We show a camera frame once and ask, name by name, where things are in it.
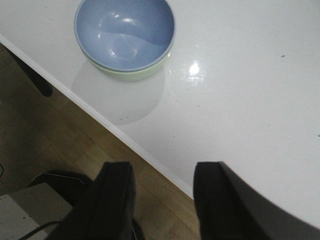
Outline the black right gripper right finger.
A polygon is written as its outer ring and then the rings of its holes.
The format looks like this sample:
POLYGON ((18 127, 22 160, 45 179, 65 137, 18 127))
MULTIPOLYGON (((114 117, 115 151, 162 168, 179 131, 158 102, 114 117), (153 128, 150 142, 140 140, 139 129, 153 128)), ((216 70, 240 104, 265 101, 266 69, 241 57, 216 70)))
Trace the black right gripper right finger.
POLYGON ((224 162, 198 162, 193 199, 203 240, 318 240, 320 230, 263 197, 224 162))

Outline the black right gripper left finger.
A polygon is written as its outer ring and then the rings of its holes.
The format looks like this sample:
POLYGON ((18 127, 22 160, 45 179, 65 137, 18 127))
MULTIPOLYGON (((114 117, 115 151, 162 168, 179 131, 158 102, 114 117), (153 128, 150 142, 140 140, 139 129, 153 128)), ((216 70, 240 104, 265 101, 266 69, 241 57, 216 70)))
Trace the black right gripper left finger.
POLYGON ((49 240, 130 240, 136 186, 129 162, 106 162, 49 240))

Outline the grey robot base platform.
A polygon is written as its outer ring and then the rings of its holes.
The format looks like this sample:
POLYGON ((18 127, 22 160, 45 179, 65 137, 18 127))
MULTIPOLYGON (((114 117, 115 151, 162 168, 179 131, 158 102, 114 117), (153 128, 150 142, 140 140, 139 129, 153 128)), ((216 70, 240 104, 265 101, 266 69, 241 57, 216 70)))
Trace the grey robot base platform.
POLYGON ((83 196, 93 181, 84 174, 52 170, 27 187, 0 197, 0 238, 19 240, 32 231, 43 240, 83 196))

